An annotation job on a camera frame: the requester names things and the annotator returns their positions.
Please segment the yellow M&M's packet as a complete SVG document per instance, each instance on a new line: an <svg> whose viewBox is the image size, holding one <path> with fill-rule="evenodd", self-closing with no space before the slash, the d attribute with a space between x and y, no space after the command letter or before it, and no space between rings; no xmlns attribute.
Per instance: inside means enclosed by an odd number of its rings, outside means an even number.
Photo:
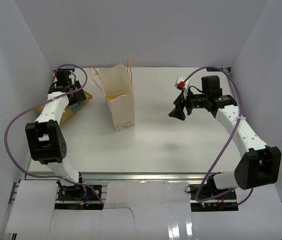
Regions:
<svg viewBox="0 0 282 240"><path fill-rule="evenodd" d="M128 95L128 94L119 94L119 95L114 95L114 96L106 96L106 99L109 100L109 101L112 101L112 100L114 100L117 97L126 96L126 95Z"/></svg>

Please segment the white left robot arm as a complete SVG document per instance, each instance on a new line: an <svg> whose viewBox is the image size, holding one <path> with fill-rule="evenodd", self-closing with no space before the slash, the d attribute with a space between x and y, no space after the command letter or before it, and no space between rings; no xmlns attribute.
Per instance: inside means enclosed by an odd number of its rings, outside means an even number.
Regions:
<svg viewBox="0 0 282 240"><path fill-rule="evenodd" d="M69 194L77 200L86 195L86 187L81 184L80 173L67 158L67 144L61 124L67 118L66 114L73 115L91 98L76 80L73 68L58 69L54 71L47 103L39 117L25 127L32 160L47 166L59 176L61 185L70 186Z"/></svg>

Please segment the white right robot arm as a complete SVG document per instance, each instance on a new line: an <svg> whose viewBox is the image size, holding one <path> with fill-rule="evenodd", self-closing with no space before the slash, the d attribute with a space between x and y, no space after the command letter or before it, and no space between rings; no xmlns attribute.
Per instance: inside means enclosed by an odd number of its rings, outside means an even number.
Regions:
<svg viewBox="0 0 282 240"><path fill-rule="evenodd" d="M201 83L202 89L194 94L185 78L176 80L175 86L181 93L169 116L183 121L193 109L206 109L232 136L241 157L234 170L209 177L207 195L216 200L224 195L225 189L248 190L276 183L281 162L279 148L261 140L239 115L234 98L222 93L218 76L204 76Z"/></svg>

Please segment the white paper bag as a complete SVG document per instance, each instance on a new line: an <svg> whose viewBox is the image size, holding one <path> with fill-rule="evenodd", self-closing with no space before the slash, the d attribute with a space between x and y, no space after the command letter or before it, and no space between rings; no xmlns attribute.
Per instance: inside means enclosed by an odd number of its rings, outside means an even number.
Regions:
<svg viewBox="0 0 282 240"><path fill-rule="evenodd" d="M115 131L131 128L135 125L133 75L130 60L127 65L99 68L91 66L89 74L96 86L102 91L109 108ZM107 100L119 94L114 100Z"/></svg>

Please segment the aluminium table edge rail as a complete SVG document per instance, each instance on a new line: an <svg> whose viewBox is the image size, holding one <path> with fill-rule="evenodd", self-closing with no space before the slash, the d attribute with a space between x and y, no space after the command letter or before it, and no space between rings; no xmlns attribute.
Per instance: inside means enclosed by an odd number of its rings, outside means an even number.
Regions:
<svg viewBox="0 0 282 240"><path fill-rule="evenodd" d="M237 82L235 81L234 77L232 76L231 67L230 66L226 67L225 71L228 74L226 78L228 80L230 93L232 97L235 99L235 101L237 102L238 107L240 108L241 107L240 93L238 91Z"/></svg>

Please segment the front aluminium rail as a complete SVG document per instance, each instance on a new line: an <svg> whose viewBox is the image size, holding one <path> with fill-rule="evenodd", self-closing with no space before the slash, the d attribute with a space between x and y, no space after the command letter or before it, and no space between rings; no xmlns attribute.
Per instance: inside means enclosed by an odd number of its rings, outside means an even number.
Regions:
<svg viewBox="0 0 282 240"><path fill-rule="evenodd" d="M185 182L199 184L205 173L202 172L81 172L85 183L105 185L110 182Z"/></svg>

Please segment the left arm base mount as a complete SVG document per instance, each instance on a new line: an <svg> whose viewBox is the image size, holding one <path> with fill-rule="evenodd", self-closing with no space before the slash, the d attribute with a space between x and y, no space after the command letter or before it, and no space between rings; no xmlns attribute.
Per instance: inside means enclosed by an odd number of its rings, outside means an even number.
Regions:
<svg viewBox="0 0 282 240"><path fill-rule="evenodd" d="M87 188L85 194L81 194L80 196L72 196L59 188L55 202L55 209L93 211L102 210L103 205L89 188Z"/></svg>

